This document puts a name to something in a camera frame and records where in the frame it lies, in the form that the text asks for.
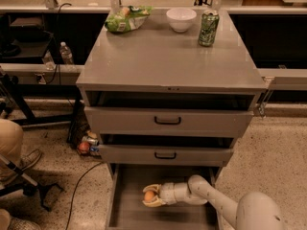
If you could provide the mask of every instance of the drawer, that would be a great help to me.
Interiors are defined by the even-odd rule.
[[[100,145],[104,162],[147,165],[197,165],[224,167],[233,149]]]
[[[101,107],[244,111],[253,107],[259,93],[184,93],[170,87],[162,92],[90,90],[83,95],[87,105]]]
[[[156,208],[142,203],[145,186],[186,182],[193,174],[211,182],[209,168],[117,165],[106,229],[219,230],[218,214],[208,203],[201,206],[179,203]]]
[[[99,134],[152,134],[242,137],[253,113],[183,109],[86,107],[92,130]]]

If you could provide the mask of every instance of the green can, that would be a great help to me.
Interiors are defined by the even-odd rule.
[[[219,25],[219,14],[214,10],[207,10],[201,16],[201,31],[199,44],[201,46],[211,46],[214,43],[215,35]]]

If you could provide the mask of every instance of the soda can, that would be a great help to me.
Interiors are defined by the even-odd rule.
[[[94,146],[99,145],[98,139],[94,139],[94,138],[92,138],[92,137],[90,137],[90,136],[88,136],[88,135],[84,136],[84,137],[82,138],[82,141],[83,141],[83,142],[88,142],[89,144],[94,145]]]
[[[211,46],[214,43],[219,20],[220,17],[217,11],[207,10],[202,14],[199,36],[199,44],[201,46]]]

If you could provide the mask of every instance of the plastic bottle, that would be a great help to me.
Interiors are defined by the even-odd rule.
[[[69,71],[76,70],[76,66],[73,59],[73,54],[71,53],[70,48],[66,45],[65,42],[61,42],[59,47],[59,52],[61,55],[61,58],[64,61],[64,64],[67,66],[67,69]]]
[[[55,64],[49,50],[47,50],[47,52],[46,52],[45,56],[43,57],[42,61],[44,62],[47,71],[53,71],[53,70],[56,69],[56,64]]]

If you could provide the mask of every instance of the white bowl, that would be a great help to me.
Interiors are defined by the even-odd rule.
[[[166,12],[170,26],[177,33],[184,33],[196,19],[196,12],[187,8],[173,8]]]

